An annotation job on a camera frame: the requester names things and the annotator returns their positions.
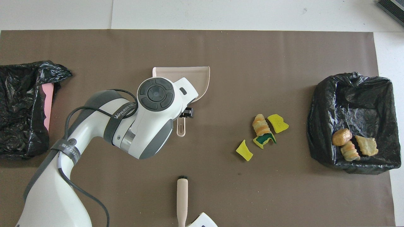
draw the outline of brush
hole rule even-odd
[[[177,180],[177,219],[178,227],[185,227],[188,214],[188,178],[180,176]]]

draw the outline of brown paper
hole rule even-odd
[[[326,168],[310,158],[305,135],[317,83],[344,72],[378,75],[372,33],[2,31],[1,65],[47,59],[74,74],[55,97],[51,143],[62,137],[68,113],[99,90],[136,93],[154,66],[210,66],[208,91],[191,104],[195,118],[185,137],[172,134],[146,160],[96,138],[73,169],[72,181],[109,209],[111,226],[176,226],[180,175],[189,177],[187,224],[205,212],[221,227],[394,225],[389,173]],[[264,150],[252,141],[259,113],[290,125]],[[249,162],[235,151],[243,139],[254,154]],[[0,161],[0,226],[17,223],[24,188],[44,158]],[[101,207],[78,195],[93,226],[104,226]]]

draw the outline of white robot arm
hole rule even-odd
[[[16,227],[91,227],[85,207],[58,169],[69,179],[94,137],[103,137],[137,159],[155,155],[168,139],[173,120],[197,96],[186,78],[175,83],[165,78],[145,80],[137,91],[138,103],[115,90],[95,93],[85,104],[91,109],[81,111],[31,179]]]

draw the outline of white table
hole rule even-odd
[[[372,0],[0,0],[0,30],[23,29],[374,32],[379,75],[393,81],[404,128],[404,27]],[[404,168],[390,178],[396,225],[404,226]]]

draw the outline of beige dustpan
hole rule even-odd
[[[210,67],[154,67],[153,77],[164,77],[175,82],[182,77],[187,78],[198,92],[198,97],[193,102],[199,100],[208,90],[210,79]],[[177,135],[185,136],[185,118],[177,120]]]

